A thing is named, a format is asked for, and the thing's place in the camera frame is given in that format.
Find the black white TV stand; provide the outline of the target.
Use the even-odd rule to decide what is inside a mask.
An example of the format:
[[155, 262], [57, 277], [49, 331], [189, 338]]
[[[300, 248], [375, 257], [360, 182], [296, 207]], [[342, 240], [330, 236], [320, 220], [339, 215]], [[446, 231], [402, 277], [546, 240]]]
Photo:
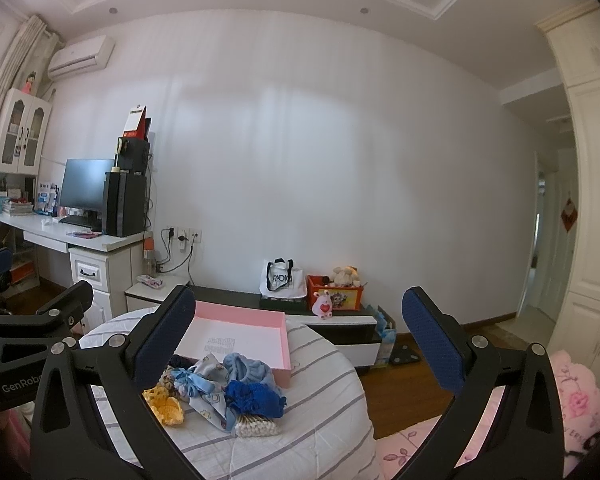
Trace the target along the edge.
[[306, 300], [269, 300], [251, 292], [233, 292], [210, 287], [190, 286], [197, 300], [210, 304], [283, 312], [287, 318], [309, 326], [331, 342], [359, 370], [371, 368], [378, 357], [381, 340], [377, 321], [362, 311], [337, 311], [321, 320], [306, 306]]

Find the yellow crochet item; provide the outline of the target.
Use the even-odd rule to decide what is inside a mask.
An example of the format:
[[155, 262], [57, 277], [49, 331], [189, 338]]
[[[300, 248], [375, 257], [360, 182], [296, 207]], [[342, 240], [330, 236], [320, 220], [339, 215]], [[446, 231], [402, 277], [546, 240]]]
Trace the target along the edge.
[[180, 426], [184, 422], [180, 401], [171, 396], [167, 388], [156, 385], [144, 390], [143, 398], [162, 426]]

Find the beige stocking bundle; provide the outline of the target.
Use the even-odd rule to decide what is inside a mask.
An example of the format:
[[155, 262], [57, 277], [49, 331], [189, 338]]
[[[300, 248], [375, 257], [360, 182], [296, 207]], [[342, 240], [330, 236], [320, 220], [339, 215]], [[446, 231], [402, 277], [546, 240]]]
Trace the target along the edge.
[[172, 376], [172, 370], [173, 367], [168, 365], [164, 371], [162, 372], [162, 374], [160, 375], [160, 378], [158, 380], [158, 385], [166, 388], [166, 390], [169, 390], [170, 392], [173, 392], [175, 390], [174, 388], [174, 380], [173, 380], [173, 376]]

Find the navy knit scrunchie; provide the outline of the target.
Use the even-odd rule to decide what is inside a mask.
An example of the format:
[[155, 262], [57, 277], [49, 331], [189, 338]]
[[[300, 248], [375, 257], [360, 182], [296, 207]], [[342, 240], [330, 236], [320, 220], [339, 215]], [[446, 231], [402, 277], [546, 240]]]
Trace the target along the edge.
[[179, 356], [174, 354], [170, 357], [168, 365], [174, 368], [185, 368], [188, 370], [197, 363], [196, 359], [186, 358], [186, 356]]

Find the black box on tower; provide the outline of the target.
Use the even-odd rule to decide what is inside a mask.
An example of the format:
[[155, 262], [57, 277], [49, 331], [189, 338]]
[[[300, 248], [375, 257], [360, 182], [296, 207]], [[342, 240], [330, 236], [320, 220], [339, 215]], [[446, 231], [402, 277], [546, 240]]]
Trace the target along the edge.
[[136, 136], [120, 136], [114, 166], [131, 174], [146, 174], [150, 144]]

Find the cotton swab bag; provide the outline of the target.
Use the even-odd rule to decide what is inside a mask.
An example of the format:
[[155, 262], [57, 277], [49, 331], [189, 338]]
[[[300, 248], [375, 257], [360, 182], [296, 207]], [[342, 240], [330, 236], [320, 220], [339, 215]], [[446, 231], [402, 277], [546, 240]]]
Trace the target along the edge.
[[279, 434], [276, 421], [261, 415], [240, 414], [234, 429], [238, 438], [265, 438]]

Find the orange cap bottle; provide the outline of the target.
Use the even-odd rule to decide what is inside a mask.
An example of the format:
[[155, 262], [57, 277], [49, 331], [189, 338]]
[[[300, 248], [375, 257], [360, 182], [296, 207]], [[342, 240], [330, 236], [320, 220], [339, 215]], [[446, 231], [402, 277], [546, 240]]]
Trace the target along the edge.
[[143, 269], [144, 274], [152, 278], [157, 274], [155, 241], [152, 237], [143, 240]]

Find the pink floral bedding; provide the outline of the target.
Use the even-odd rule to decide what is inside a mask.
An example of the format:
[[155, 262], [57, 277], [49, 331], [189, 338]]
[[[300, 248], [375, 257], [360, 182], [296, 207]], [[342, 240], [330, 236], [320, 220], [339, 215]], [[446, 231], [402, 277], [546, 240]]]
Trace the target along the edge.
[[[592, 450], [600, 435], [600, 388], [592, 370], [573, 362], [569, 353], [559, 350], [550, 356], [562, 422], [564, 423], [564, 474], [570, 474]], [[426, 440], [438, 420], [430, 418], [377, 441], [381, 477], [393, 478]]]

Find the light blue terry cap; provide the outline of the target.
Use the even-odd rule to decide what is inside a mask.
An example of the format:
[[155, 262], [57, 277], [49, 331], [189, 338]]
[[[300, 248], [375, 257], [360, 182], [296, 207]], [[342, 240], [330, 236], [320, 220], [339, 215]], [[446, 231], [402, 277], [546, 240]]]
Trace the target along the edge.
[[234, 380], [247, 385], [262, 384], [271, 390], [278, 390], [272, 368], [265, 362], [252, 360], [234, 352], [223, 359], [223, 366], [227, 370], [230, 382]]

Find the black floor scale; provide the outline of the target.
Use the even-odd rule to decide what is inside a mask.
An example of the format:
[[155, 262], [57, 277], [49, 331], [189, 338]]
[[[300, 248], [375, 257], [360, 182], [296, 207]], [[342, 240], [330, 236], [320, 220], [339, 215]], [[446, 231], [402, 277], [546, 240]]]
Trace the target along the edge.
[[392, 366], [414, 364], [419, 361], [419, 354], [407, 344], [398, 344], [397, 346], [394, 346], [389, 358], [389, 364]]

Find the royal blue knit item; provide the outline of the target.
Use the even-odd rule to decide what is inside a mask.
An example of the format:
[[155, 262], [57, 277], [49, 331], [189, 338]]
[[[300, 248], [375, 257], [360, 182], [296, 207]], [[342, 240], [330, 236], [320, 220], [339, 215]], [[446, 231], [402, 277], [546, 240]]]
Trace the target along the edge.
[[286, 398], [267, 384], [246, 384], [232, 380], [225, 389], [225, 401], [237, 415], [278, 419], [284, 416]]

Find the blue white package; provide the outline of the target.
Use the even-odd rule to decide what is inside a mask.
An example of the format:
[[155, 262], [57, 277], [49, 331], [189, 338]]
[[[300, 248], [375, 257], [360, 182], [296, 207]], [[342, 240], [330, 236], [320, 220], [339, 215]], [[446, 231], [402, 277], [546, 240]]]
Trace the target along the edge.
[[44, 216], [56, 216], [59, 188], [53, 182], [40, 182], [34, 210]]

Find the white low side cabinet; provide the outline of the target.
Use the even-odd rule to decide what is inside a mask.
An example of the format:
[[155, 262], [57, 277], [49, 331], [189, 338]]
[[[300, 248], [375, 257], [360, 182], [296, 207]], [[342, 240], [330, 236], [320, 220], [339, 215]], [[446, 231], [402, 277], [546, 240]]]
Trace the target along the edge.
[[159, 288], [152, 288], [144, 283], [137, 282], [125, 291], [124, 296], [128, 312], [158, 306], [175, 287], [188, 284], [187, 278], [172, 274], [159, 274], [157, 280], [161, 282]]

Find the colourful packet on cabinet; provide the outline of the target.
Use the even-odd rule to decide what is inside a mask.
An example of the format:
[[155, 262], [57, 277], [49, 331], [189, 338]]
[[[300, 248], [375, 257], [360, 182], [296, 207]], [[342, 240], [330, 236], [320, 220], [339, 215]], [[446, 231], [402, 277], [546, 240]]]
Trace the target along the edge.
[[163, 280], [160, 280], [160, 278], [154, 278], [150, 275], [140, 275], [136, 278], [136, 280], [140, 284], [148, 286], [151, 289], [163, 288]]

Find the white printed cloth blue bow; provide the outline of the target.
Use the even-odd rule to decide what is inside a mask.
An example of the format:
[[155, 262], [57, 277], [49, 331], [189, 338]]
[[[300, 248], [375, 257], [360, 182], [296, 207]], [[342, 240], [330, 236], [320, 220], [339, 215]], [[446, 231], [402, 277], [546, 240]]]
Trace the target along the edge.
[[186, 370], [172, 370], [174, 388], [178, 396], [216, 429], [233, 431], [236, 418], [225, 401], [225, 389], [230, 382], [223, 363], [209, 353]]

